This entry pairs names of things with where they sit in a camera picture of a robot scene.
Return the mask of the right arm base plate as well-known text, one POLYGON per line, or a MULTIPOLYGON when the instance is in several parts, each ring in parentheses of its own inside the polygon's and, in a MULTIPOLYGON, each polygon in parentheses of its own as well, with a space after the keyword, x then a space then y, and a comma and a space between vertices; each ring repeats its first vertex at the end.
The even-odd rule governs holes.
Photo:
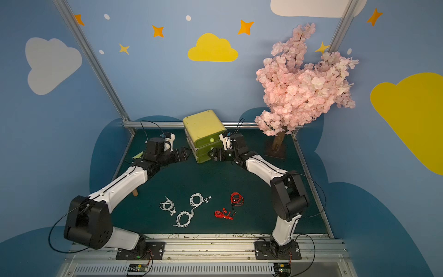
POLYGON ((301 260, 301 250, 297 242, 292 241, 284 246, 274 241, 257 240, 254 243, 257 260, 301 260))

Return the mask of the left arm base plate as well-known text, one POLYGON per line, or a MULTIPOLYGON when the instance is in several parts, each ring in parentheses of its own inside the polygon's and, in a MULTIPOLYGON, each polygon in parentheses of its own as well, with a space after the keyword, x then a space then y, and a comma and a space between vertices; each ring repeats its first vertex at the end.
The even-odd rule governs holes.
POLYGON ((149 259, 161 260, 165 252, 165 245, 166 243, 163 241, 148 241, 133 250, 118 249, 115 259, 140 261, 148 261, 149 259))

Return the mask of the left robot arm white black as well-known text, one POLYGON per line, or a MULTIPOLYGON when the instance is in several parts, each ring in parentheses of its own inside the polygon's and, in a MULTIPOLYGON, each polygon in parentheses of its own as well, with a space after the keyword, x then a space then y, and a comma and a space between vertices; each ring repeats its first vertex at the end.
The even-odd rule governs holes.
POLYGON ((118 248, 143 252, 144 235, 113 226, 111 214, 117 205, 162 167, 184 162, 190 156, 187 147, 173 148, 175 136, 152 138, 142 156, 114 181, 87 197, 75 197, 69 206, 64 238, 92 249, 118 248))

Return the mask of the green three-drawer cabinet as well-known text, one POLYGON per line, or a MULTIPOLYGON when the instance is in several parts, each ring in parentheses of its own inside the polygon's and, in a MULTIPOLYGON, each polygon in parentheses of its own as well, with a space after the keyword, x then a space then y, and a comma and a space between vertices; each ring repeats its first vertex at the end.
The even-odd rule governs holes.
POLYGON ((207 110, 190 115, 183 119, 183 124, 185 127, 186 139, 196 162, 201 164, 211 160, 208 153, 214 148, 222 147, 222 142, 213 143, 201 148, 196 148, 193 143, 195 139, 200 136, 224 133, 227 130, 215 112, 213 110, 207 110))

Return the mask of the green drawer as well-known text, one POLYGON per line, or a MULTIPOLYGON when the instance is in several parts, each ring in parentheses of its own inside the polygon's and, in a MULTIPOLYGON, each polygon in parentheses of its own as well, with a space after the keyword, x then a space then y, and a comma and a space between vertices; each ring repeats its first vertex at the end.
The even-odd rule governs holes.
POLYGON ((195 139, 193 144, 196 148, 201 148, 213 143, 218 143, 221 142, 220 135, 222 135, 222 133, 214 133, 207 136, 200 136, 195 139))

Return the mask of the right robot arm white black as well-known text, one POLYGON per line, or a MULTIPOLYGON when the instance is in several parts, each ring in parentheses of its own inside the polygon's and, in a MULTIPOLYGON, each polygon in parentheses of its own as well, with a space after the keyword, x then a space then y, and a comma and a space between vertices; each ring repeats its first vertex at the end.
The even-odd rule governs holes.
POLYGON ((278 216, 271 242, 277 251, 288 249, 292 245, 296 225, 310 205, 301 175, 296 171, 280 169, 249 150, 240 133, 224 132, 219 138, 223 146, 210 150, 208 155, 215 162, 234 162, 270 186, 273 209, 278 216))

